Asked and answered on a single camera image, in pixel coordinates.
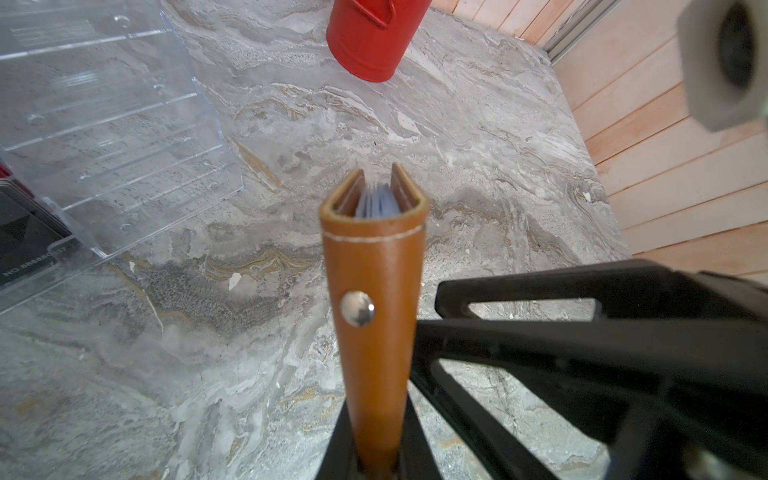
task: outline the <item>transparent acrylic rack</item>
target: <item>transparent acrylic rack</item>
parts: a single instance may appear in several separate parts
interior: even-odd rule
[[[0,0],[0,160],[71,232],[0,312],[243,187],[155,0]]]

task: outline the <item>marble tabletop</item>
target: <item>marble tabletop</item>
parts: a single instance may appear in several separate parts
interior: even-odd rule
[[[431,10],[395,77],[330,54],[330,0],[167,0],[243,167],[235,197],[0,316],[8,478],[313,478],[344,397],[316,210],[354,167],[432,199],[439,281],[628,257],[546,55]],[[587,302],[481,307],[589,317]],[[449,371],[561,478],[605,447],[509,375]],[[487,478],[413,392],[446,479]]]

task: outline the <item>wood plank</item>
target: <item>wood plank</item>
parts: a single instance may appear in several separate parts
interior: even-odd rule
[[[573,0],[549,0],[523,32],[523,39],[536,45]]]
[[[497,30],[518,4],[518,0],[485,0],[475,15],[475,22]]]
[[[587,140],[585,143],[592,157],[592,163],[598,165],[599,173],[599,165],[602,161],[644,141],[687,116],[688,103],[685,90],[683,84],[679,84]]]
[[[501,33],[520,38],[536,15],[547,5],[547,0],[520,0],[498,28]]]
[[[605,193],[613,195],[764,130],[763,121],[754,121],[711,133],[688,117],[599,164],[598,174]]]
[[[639,253],[768,220],[768,182],[622,230]]]
[[[645,182],[608,200],[621,229],[672,214],[768,180],[768,139],[753,135]]]
[[[465,20],[473,20],[482,6],[483,0],[458,0],[453,15]]]
[[[677,270],[709,270],[726,275],[768,270],[768,222],[639,253]]]
[[[458,0],[432,0],[429,6],[452,14],[456,10],[456,5],[458,5]]]
[[[536,45],[538,47],[544,47],[544,45],[546,45],[547,42],[550,41],[556,33],[558,33],[560,28],[562,28],[563,25],[568,22],[571,16],[578,12],[578,10],[583,7],[587,1],[588,0],[573,0],[570,5],[568,5],[568,8],[565,9],[565,12],[562,12],[558,19],[554,21],[552,26],[547,29],[541,38],[539,38],[539,40],[536,42]]]
[[[758,273],[747,273],[746,275],[739,275],[741,278],[746,278],[747,280],[752,280],[753,282],[762,283],[763,285],[768,285],[768,271],[766,272],[758,272]]]
[[[571,110],[674,37],[689,1],[623,0],[611,9],[554,64]]]
[[[592,138],[682,81],[673,38],[574,110],[581,136]]]

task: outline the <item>red metal bucket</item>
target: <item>red metal bucket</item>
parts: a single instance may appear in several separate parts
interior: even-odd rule
[[[395,74],[430,0],[335,0],[326,38],[336,60],[367,81]]]

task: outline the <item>orange leather cover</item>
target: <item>orange leather cover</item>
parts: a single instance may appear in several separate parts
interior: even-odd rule
[[[365,186],[355,170],[320,206],[333,322],[355,447],[367,478],[392,477],[406,410],[429,200],[398,164],[390,187],[402,214],[354,218]],[[347,291],[367,293],[374,316],[365,326],[342,317]]]

